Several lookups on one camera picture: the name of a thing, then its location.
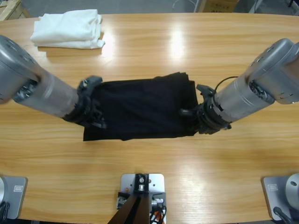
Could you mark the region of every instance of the black t-shirt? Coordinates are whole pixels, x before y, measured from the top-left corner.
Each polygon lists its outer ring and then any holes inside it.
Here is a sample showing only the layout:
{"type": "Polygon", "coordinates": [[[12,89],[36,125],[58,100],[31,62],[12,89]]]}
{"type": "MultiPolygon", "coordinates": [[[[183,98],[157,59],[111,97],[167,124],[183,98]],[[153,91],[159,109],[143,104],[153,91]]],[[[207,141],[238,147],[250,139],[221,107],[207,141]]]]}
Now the black t-shirt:
{"type": "Polygon", "coordinates": [[[92,98],[102,107],[107,128],[85,128],[84,141],[176,138],[194,135],[194,122],[179,114],[197,106],[195,84],[186,73],[153,79],[104,82],[92,98]]]}

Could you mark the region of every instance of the table surface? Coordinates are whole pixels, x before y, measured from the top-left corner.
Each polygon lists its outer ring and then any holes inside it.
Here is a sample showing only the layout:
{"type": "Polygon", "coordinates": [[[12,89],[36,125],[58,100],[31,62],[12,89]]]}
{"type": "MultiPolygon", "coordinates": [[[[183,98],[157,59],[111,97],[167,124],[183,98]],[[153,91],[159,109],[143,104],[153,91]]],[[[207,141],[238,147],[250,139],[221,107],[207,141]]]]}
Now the table surface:
{"type": "MultiPolygon", "coordinates": [[[[90,75],[177,71],[214,87],[278,39],[299,41],[299,17],[111,14],[103,15],[102,50],[37,48],[29,40],[35,20],[0,22],[0,33],[73,87],[90,75]]],[[[83,127],[9,102],[0,106],[0,173],[28,178],[24,219],[107,223],[121,175],[142,172],[165,176],[169,223],[266,220],[261,178],[299,172],[298,111],[275,103],[213,135],[83,142],[83,127]]]]}

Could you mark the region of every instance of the folded white towel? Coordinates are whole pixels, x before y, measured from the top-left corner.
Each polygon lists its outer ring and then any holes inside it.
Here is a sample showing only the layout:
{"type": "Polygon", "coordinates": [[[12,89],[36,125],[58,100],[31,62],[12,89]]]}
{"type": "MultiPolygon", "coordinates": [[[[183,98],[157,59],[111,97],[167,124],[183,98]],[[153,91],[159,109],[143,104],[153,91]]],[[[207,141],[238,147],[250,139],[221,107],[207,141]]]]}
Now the folded white towel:
{"type": "Polygon", "coordinates": [[[36,46],[94,49],[105,44],[99,40],[102,17],[96,9],[45,14],[39,19],[30,38],[36,46]]]}

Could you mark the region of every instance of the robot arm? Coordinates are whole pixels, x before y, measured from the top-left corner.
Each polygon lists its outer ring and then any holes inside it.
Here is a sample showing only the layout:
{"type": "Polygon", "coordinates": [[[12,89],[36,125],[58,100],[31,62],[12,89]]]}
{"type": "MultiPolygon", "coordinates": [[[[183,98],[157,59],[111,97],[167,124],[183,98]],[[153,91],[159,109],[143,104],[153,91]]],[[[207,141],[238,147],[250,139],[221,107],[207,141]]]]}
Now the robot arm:
{"type": "Polygon", "coordinates": [[[100,77],[90,77],[76,90],[39,66],[17,43],[0,35],[0,104],[13,99],[69,122],[102,128],[105,122],[100,104],[90,97],[93,84],[100,82],[100,77]]]}
{"type": "Polygon", "coordinates": [[[199,85],[204,103],[196,114],[199,133],[213,134],[276,100],[299,101],[299,43],[282,39],[268,47],[247,70],[220,92],[199,85]]]}

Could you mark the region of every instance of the metal mounting plate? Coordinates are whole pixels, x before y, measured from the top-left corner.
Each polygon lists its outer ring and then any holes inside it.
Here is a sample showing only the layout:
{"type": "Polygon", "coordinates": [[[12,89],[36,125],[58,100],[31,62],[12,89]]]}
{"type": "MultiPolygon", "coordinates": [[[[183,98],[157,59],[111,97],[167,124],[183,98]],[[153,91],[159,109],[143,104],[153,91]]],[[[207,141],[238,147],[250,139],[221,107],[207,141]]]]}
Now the metal mounting plate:
{"type": "Polygon", "coordinates": [[[290,176],[273,176],[262,179],[269,215],[276,221],[281,220],[281,218],[274,213],[274,207],[279,207],[283,213],[291,217],[288,202],[285,197],[285,185],[289,177],[290,176]]]}
{"type": "MultiPolygon", "coordinates": [[[[132,194],[134,190],[134,183],[135,183],[135,174],[123,174],[121,176],[120,192],[132,194]]],[[[161,195],[161,198],[164,199],[164,204],[166,206],[165,182],[164,182],[163,174],[149,174],[149,196],[152,197],[152,195],[156,193],[163,193],[163,195],[161,195]]]]}
{"type": "Polygon", "coordinates": [[[14,176],[2,176],[1,178],[6,184],[3,201],[10,204],[7,218],[16,219],[21,212],[27,179],[14,176]]]}

